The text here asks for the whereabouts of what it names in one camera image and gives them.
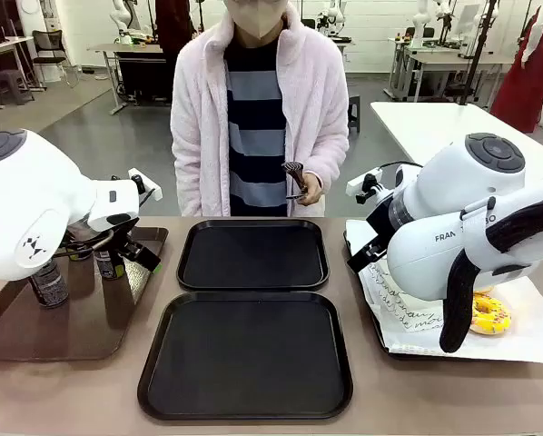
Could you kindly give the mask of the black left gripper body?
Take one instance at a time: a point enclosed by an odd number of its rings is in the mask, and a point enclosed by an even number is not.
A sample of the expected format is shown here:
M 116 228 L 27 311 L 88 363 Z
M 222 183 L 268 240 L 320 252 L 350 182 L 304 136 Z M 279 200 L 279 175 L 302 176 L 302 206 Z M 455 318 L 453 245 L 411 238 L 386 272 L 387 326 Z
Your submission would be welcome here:
M 102 245 L 102 250 L 118 252 L 128 260 L 136 260 L 141 251 L 141 245 L 132 237 L 132 230 L 137 223 L 138 219 L 132 219 L 113 227 L 113 236 Z

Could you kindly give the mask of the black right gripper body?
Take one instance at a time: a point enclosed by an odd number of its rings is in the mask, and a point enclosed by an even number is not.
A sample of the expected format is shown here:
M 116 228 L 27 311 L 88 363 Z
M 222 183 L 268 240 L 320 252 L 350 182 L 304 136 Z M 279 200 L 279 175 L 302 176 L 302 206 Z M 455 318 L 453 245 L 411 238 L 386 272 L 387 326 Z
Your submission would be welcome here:
M 367 223 L 376 233 L 371 243 L 378 248 L 387 248 L 391 237 L 395 233 L 395 228 L 389 218 L 389 208 L 392 199 L 393 194 L 389 193 L 376 204 L 375 209 L 366 219 Z

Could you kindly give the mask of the person's left hand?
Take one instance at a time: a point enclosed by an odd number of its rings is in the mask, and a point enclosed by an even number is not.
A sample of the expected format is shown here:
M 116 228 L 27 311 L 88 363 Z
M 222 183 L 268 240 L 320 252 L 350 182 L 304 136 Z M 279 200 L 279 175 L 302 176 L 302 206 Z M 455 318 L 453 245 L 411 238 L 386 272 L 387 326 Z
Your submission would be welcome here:
M 322 196 L 321 182 L 313 173 L 304 173 L 302 179 L 306 187 L 306 193 L 297 200 L 298 204 L 303 206 L 316 204 Z

